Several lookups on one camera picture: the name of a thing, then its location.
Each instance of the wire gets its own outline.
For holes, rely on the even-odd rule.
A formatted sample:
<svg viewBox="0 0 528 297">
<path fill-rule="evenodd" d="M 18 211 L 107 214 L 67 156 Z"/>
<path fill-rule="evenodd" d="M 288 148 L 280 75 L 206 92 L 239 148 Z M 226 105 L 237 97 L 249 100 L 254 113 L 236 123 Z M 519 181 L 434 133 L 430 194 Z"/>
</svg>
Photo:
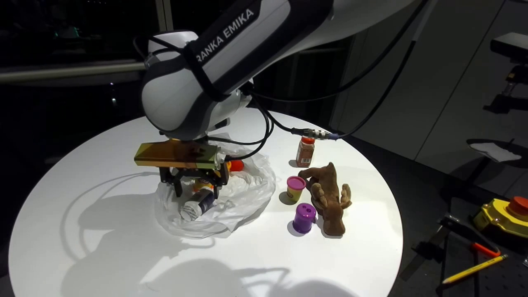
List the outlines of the wire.
<svg viewBox="0 0 528 297">
<path fill-rule="evenodd" d="M 422 0 L 417 8 L 412 11 L 412 14 L 405 19 L 405 23 L 399 28 L 399 31 L 396 33 L 396 36 L 389 41 L 389 44 L 381 51 L 381 54 L 368 66 L 364 67 L 358 75 L 354 75 L 351 80 L 348 80 L 346 84 L 339 85 L 335 90 L 330 90 L 326 94 L 320 94 L 320 95 L 313 95 L 313 97 L 275 97 L 275 95 L 265 95 L 260 92 L 252 92 L 254 97 L 259 99 L 265 99 L 265 100 L 275 100 L 275 102 L 313 102 L 313 100 L 323 100 L 328 97 L 333 97 L 343 90 L 346 90 L 348 87 L 354 85 L 358 80 L 361 80 L 363 77 L 366 77 L 396 46 L 396 42 L 402 38 L 402 34 L 409 29 L 409 26 L 412 24 L 412 21 L 417 18 L 417 14 L 424 9 L 425 3 L 429 0 Z"/>
<path fill-rule="evenodd" d="M 405 64 L 407 64 L 407 61 L 410 57 L 410 52 L 412 52 L 414 46 L 415 46 L 415 41 L 410 41 L 404 57 L 401 59 L 401 62 L 399 62 L 391 82 L 386 85 L 382 95 L 377 99 L 376 105 L 368 112 L 368 115 L 349 133 L 356 133 L 376 113 L 376 110 L 381 107 L 381 104 L 386 100 L 386 97 L 391 94 L 396 80 L 399 79 L 402 69 L 405 67 Z"/>
<path fill-rule="evenodd" d="M 473 49 L 473 52 L 471 52 L 471 56 L 468 57 L 468 61 L 467 61 L 467 64 L 465 64 L 463 71 L 460 72 L 460 75 L 458 75 L 458 79 L 457 79 L 455 85 L 452 87 L 452 90 L 450 90 L 450 94 L 448 94 L 447 100 L 443 102 L 443 105 L 442 105 L 440 112 L 435 115 L 435 118 L 434 118 L 434 122 L 432 122 L 432 125 L 430 125 L 430 128 L 429 128 L 429 132 L 427 132 L 427 135 L 425 135 L 424 141 L 422 141 L 422 143 L 420 143 L 420 146 L 417 148 L 417 151 L 415 151 L 415 155 L 414 155 L 414 158 L 412 158 L 412 160 L 415 160 L 415 158 L 422 153 L 422 150 L 425 148 L 425 143 L 429 143 L 429 138 L 430 138 L 432 132 L 435 130 L 435 125 L 438 123 L 438 120 L 440 120 L 440 117 L 442 117 L 443 110 L 447 108 L 447 105 L 450 104 L 450 100 L 455 97 L 455 90 L 458 90 L 458 85 L 462 84 L 462 79 L 465 77 L 465 74 L 467 74 L 468 67 L 473 64 L 473 61 L 475 61 L 475 57 L 476 57 L 478 49 L 481 47 L 483 41 L 486 39 L 486 36 L 488 36 L 490 29 L 493 28 L 493 24 L 495 24 L 495 21 L 498 19 L 498 14 L 501 13 L 501 9 L 503 9 L 503 6 L 504 6 L 504 5 L 506 5 L 506 0 L 503 0 L 503 1 L 500 3 L 500 6 L 498 6 L 498 9 L 495 11 L 495 14 L 493 14 L 491 21 L 488 23 L 486 29 L 485 29 L 485 31 L 483 31 L 483 34 L 480 36 L 478 44 L 475 46 L 475 49 Z"/>
<path fill-rule="evenodd" d="M 132 38 L 132 46 L 133 46 L 135 52 L 141 56 L 141 59 L 146 59 L 146 54 L 137 44 L 137 36 Z"/>
<path fill-rule="evenodd" d="M 275 125 L 270 123 L 270 128 L 267 130 L 269 135 L 273 132 L 273 127 L 275 127 Z M 226 141 L 226 143 L 236 143 L 236 145 L 257 145 L 257 143 L 265 141 L 265 135 L 264 135 L 260 140 L 255 140 L 255 141 L 237 141 L 237 140 L 232 140 L 232 138 L 221 138 L 221 137 L 206 137 L 206 140 Z"/>
<path fill-rule="evenodd" d="M 516 87 L 516 82 L 506 82 L 504 89 L 501 90 L 501 95 L 511 95 Z"/>
<path fill-rule="evenodd" d="M 264 132 L 262 141 L 260 141 L 259 146 L 254 148 L 250 153 L 239 155 L 239 156 L 227 155 L 226 160 L 242 160 L 242 158 L 249 158 L 249 156 L 252 156 L 252 155 L 255 155 L 257 151 L 262 150 L 264 143 L 267 141 L 269 135 L 272 133 L 272 128 L 273 128 L 272 125 L 273 125 L 273 122 L 267 118 L 267 115 L 265 115 L 265 112 L 264 112 L 262 108 L 259 108 L 259 110 L 260 110 L 260 113 L 262 113 L 262 117 L 264 117 L 264 120 L 265 120 L 265 132 Z"/>
<path fill-rule="evenodd" d="M 513 186 L 516 186 L 516 183 L 526 174 L 526 171 L 519 173 L 513 183 L 504 189 L 503 196 L 508 196 L 508 193 L 511 191 Z"/>
<path fill-rule="evenodd" d="M 285 130 L 285 132 L 290 132 L 290 133 L 295 133 L 295 128 L 288 128 L 285 125 L 282 125 L 273 115 L 269 113 L 269 110 L 265 108 L 259 108 L 272 123 L 278 125 L 278 128 Z"/>
<path fill-rule="evenodd" d="M 170 42 L 166 42 L 165 39 L 160 39 L 160 38 L 155 38 L 155 36 L 150 36 L 148 38 L 150 41 L 155 41 L 155 42 L 158 42 L 158 44 L 161 44 L 161 46 L 165 46 L 166 49 L 163 49 L 163 51 L 176 51 L 176 52 L 184 52 L 184 51 L 188 51 L 188 49 L 184 49 L 184 47 L 178 47 L 178 46 L 174 46 L 174 44 L 170 44 Z"/>
</svg>

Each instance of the red object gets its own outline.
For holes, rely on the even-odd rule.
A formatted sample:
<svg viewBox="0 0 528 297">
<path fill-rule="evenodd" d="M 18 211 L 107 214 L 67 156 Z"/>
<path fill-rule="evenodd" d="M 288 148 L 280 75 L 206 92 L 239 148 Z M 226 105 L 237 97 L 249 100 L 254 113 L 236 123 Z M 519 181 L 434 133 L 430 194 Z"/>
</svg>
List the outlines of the red object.
<svg viewBox="0 0 528 297">
<path fill-rule="evenodd" d="M 227 163 L 227 171 L 242 171 L 244 170 L 244 161 L 240 160 L 232 160 Z"/>
<path fill-rule="evenodd" d="M 313 143 L 313 141 L 315 141 L 315 138 L 302 137 L 302 141 L 303 141 L 303 143 Z"/>
<path fill-rule="evenodd" d="M 488 255 L 488 257 L 498 257 L 498 255 L 500 255 L 498 250 L 491 250 L 491 249 L 488 249 L 488 247 L 485 247 L 485 245 L 481 245 L 481 244 L 478 244 L 478 242 L 473 242 L 471 247 L 473 247 L 476 252 L 480 252 L 480 254 L 483 254 L 483 255 Z"/>
<path fill-rule="evenodd" d="M 508 209 L 518 214 L 528 214 L 528 198 L 524 196 L 514 196 L 509 204 Z"/>
<path fill-rule="evenodd" d="M 297 148 L 295 163 L 297 166 L 310 166 L 315 150 L 315 138 L 302 137 Z"/>
</svg>

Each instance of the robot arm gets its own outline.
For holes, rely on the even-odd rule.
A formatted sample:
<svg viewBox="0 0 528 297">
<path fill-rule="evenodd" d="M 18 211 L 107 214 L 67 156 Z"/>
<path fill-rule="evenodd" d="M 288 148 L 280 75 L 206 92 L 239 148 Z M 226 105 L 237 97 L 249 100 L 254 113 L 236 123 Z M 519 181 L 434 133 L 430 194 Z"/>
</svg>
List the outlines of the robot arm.
<svg viewBox="0 0 528 297">
<path fill-rule="evenodd" d="M 158 34 L 141 84 L 146 118 L 194 140 L 249 104 L 239 90 L 272 62 L 351 36 L 412 0 L 237 0 L 201 36 Z"/>
</svg>

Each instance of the dark background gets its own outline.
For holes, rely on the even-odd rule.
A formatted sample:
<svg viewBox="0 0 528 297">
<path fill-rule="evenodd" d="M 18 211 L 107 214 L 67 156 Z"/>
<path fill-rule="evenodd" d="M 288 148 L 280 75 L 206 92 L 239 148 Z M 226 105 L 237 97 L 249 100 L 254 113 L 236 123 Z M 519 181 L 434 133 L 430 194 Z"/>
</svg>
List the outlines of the dark background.
<svg viewBox="0 0 528 297">
<path fill-rule="evenodd" d="M 198 34 L 232 0 L 173 0 L 174 31 Z M 153 0 L 0 0 L 0 71 L 140 61 L 145 38 L 160 33 Z M 339 84 L 351 39 L 287 57 L 257 79 L 270 95 L 321 94 Z M 92 135 L 141 115 L 140 74 L 0 85 L 0 275 L 16 212 L 34 183 Z M 328 125 L 333 99 L 259 102 Z"/>
</svg>

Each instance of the round white table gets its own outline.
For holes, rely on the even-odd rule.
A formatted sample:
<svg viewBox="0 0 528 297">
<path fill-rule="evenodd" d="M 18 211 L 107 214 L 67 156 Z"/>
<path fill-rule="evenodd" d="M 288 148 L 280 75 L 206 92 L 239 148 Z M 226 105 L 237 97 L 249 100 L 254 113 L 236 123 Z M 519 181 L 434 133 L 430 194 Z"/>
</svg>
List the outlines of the round white table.
<svg viewBox="0 0 528 297">
<path fill-rule="evenodd" d="M 315 127 L 275 113 L 288 127 Z M 254 108 L 231 117 L 212 135 L 262 137 Z M 262 155 L 277 188 L 260 216 L 229 237 L 184 239 L 156 224 L 156 168 L 137 166 L 141 141 L 163 140 L 145 117 L 117 125 L 67 153 L 33 188 L 9 242 L 16 297 L 382 297 L 401 262 L 397 204 L 376 168 L 343 140 L 318 140 L 311 166 L 333 161 L 339 184 L 351 188 L 346 232 L 328 239 L 313 226 L 288 231 L 295 206 L 278 194 L 298 137 L 275 127 Z M 305 189 L 300 201 L 310 201 Z"/>
</svg>

